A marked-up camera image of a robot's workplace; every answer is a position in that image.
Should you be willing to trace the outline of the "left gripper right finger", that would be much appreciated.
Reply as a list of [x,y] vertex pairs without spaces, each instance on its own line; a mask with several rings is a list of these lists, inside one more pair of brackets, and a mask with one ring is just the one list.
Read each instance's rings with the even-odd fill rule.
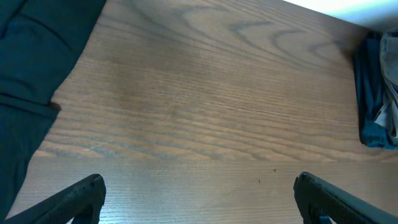
[[397,223],[397,217],[329,182],[302,172],[294,182],[294,199],[304,224]]

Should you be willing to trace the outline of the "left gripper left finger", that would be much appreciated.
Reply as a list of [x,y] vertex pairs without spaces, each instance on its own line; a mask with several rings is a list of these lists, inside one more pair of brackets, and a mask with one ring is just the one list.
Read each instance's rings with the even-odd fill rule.
[[98,224],[106,197],[103,177],[92,174],[14,215],[5,224]]

